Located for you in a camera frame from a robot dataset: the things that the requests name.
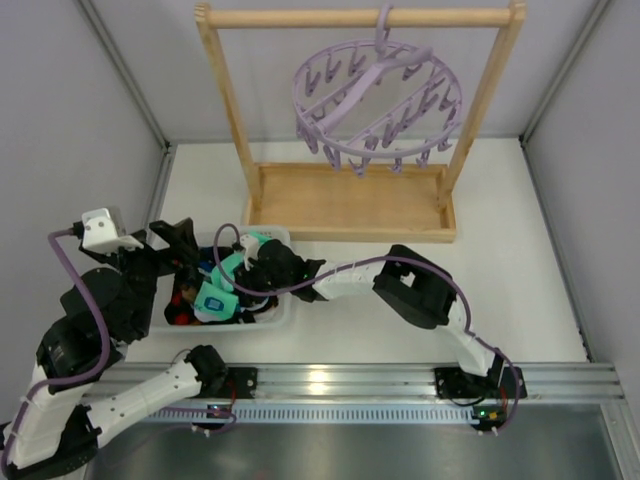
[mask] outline wooden rod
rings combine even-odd
[[[444,210],[447,207],[453,187],[462,172],[464,162],[478,135],[484,116],[491,104],[491,98],[500,82],[509,54],[516,43],[518,33],[520,33],[520,28],[527,15],[527,8],[523,0],[511,0],[509,9],[512,12],[511,22],[509,26],[501,28],[496,36],[476,94],[469,108],[467,119],[462,127],[460,138],[453,151],[447,174],[438,189],[438,208],[440,210]]]
[[[247,130],[242,121],[240,107],[238,106],[236,95],[233,91],[233,84],[231,82],[229,68],[227,67],[227,61],[224,58],[220,36],[218,35],[218,31],[215,28],[210,28],[206,21],[207,13],[210,11],[211,7],[209,7],[209,5],[204,3],[197,4],[195,8],[196,25],[202,38],[202,44],[207,52],[211,69],[218,82],[220,95],[222,95],[222,100],[224,101],[224,108],[227,113],[229,127],[231,128],[233,143],[236,145],[240,165],[247,180],[249,201],[254,209],[259,209],[262,199],[260,173],[251,156]]]
[[[366,10],[209,10],[212,28],[375,27],[379,9]],[[394,8],[387,27],[489,27],[509,25],[508,8]]]

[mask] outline metal rail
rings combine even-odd
[[[526,146],[529,143],[529,140],[531,140],[531,137],[536,131],[536,128],[538,128],[538,125],[551,105],[551,102],[569,78],[574,66],[580,59],[582,52],[585,50],[597,28],[602,23],[602,20],[612,4],[612,0],[597,0],[595,2],[591,12],[578,31],[578,35],[573,41],[571,48],[564,57],[564,60],[551,78],[549,85],[544,89],[544,96],[540,99],[538,107],[527,122],[524,132],[520,135],[520,143],[523,146]]]
[[[105,372],[88,392],[104,397],[137,385],[162,372],[164,363],[124,363]],[[433,369],[424,364],[263,364],[258,368],[253,400],[238,405],[450,405],[436,395]],[[610,364],[519,364],[529,396],[522,404],[624,403]],[[224,399],[211,399],[224,404]]]
[[[138,111],[142,115],[143,120],[149,127],[149,130],[153,134],[161,149],[167,150],[169,143],[162,128],[158,124],[151,107],[142,92],[142,89],[138,85],[135,77],[131,73],[127,63],[125,62],[120,50],[118,49],[111,32],[105,25],[100,12],[95,7],[93,0],[74,0],[78,6],[78,10],[86,19],[88,25],[93,30],[98,39],[100,46],[104,49],[104,52],[111,62],[114,71],[122,81],[123,86],[131,96],[133,104],[137,107]]]

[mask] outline white floor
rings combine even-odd
[[[319,161],[299,143],[255,144],[252,150],[257,161]],[[178,147],[162,219],[190,216],[196,229],[213,231],[223,222],[239,222],[245,204],[246,186],[232,145]],[[476,141],[454,204],[459,232],[454,244],[410,247],[453,274],[471,302],[474,330],[514,361],[586,361],[515,139]],[[388,245],[298,242],[294,249],[304,257],[347,260],[386,253]],[[164,323],[167,301],[157,298],[154,323]],[[131,346],[128,360],[168,361],[183,348],[211,343],[233,363],[454,361],[437,335],[405,323],[374,294],[311,305],[294,299],[293,305],[292,318],[277,330],[152,332],[144,344]]]

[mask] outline wooden rack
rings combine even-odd
[[[364,179],[313,163],[255,163],[249,149],[219,29],[374,28],[377,9],[212,10],[195,8],[196,24],[222,95],[231,134],[249,188],[244,221],[284,225],[296,240],[453,242],[456,222],[451,194],[480,130],[526,16],[523,0],[507,8],[401,9],[387,27],[497,28],[473,102],[451,162],[426,169],[406,166],[402,175],[370,165]]]

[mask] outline gray wall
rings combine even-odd
[[[73,1],[0,2],[0,65],[2,422],[70,286],[47,233],[103,205],[140,226],[161,152]]]
[[[532,139],[590,344],[640,424],[640,2],[618,0]]]
[[[195,0],[93,0],[170,140],[230,140],[224,107],[193,19]],[[528,18],[482,126],[517,136],[595,0],[531,0]],[[209,0],[213,8],[371,8],[383,0]],[[503,7],[508,0],[398,0],[397,7]],[[292,139],[291,81],[321,48],[370,38],[373,29],[223,31],[238,101],[254,140]],[[487,29],[399,29],[392,38],[431,45],[467,99],[495,38]],[[383,82],[380,98],[397,85]]]

